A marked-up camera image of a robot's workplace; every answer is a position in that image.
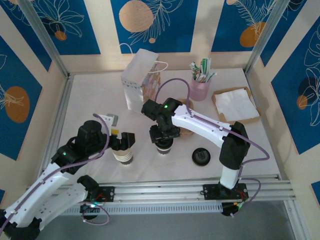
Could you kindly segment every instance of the white paper bag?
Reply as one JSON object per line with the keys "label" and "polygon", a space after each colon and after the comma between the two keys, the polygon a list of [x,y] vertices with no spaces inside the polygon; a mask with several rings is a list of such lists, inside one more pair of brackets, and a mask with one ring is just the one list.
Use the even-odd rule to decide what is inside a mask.
{"label": "white paper bag", "polygon": [[161,85],[158,63],[155,62],[158,56],[140,48],[123,71],[121,81],[128,109],[141,113],[143,104],[155,98]]}

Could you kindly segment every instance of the floor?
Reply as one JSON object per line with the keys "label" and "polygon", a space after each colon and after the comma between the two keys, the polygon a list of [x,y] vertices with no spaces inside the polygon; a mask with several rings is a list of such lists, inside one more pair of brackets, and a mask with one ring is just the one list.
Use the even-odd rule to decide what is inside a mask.
{"label": "floor", "polygon": [[[93,221],[102,222],[105,217]],[[78,216],[60,216],[38,240],[292,240],[281,201],[253,202],[233,219],[220,213],[114,215],[107,226],[84,224]]]}

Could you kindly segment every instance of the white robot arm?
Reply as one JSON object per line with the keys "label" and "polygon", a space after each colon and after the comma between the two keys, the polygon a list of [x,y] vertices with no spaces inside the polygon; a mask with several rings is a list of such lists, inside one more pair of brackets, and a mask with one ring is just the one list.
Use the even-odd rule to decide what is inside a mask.
{"label": "white robot arm", "polygon": [[150,128],[153,143],[165,141],[180,136],[180,128],[188,129],[210,140],[221,148],[219,160],[223,165],[220,184],[227,189],[233,189],[238,181],[241,163],[247,155],[250,144],[229,134],[223,129],[237,132],[248,138],[244,126],[236,122],[234,125],[213,120],[207,116],[188,109],[185,104],[173,98],[168,98],[163,104],[148,100],[141,112],[157,125]]}
{"label": "white robot arm", "polygon": [[135,143],[134,133],[122,133],[122,139],[111,135],[111,126],[116,126],[118,116],[99,115],[108,134],[102,133],[102,125],[94,120],[86,121],[68,143],[61,146],[52,157],[51,163],[32,186],[11,206],[0,210],[1,230],[11,240],[33,240],[54,218],[71,206],[84,200],[103,202],[113,199],[106,196],[104,189],[90,176],[85,175],[77,183],[58,196],[48,200],[52,194],[68,180],[76,180],[74,174],[85,165],[90,156],[97,159],[108,147],[125,150]]}

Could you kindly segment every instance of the white napkin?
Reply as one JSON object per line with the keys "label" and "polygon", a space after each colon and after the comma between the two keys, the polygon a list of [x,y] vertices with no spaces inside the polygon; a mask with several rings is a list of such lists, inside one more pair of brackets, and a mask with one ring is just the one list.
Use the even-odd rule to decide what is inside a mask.
{"label": "white napkin", "polygon": [[215,100],[219,114],[223,113],[227,122],[253,119],[259,116],[244,88],[216,94]]}

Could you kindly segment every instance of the pink cup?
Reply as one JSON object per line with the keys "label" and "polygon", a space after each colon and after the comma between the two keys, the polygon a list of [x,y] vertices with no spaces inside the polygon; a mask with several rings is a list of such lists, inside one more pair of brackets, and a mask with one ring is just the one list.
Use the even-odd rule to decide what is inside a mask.
{"label": "pink cup", "polygon": [[200,83],[192,78],[190,85],[190,98],[197,102],[205,100],[210,87],[210,82],[211,80],[206,83]]}

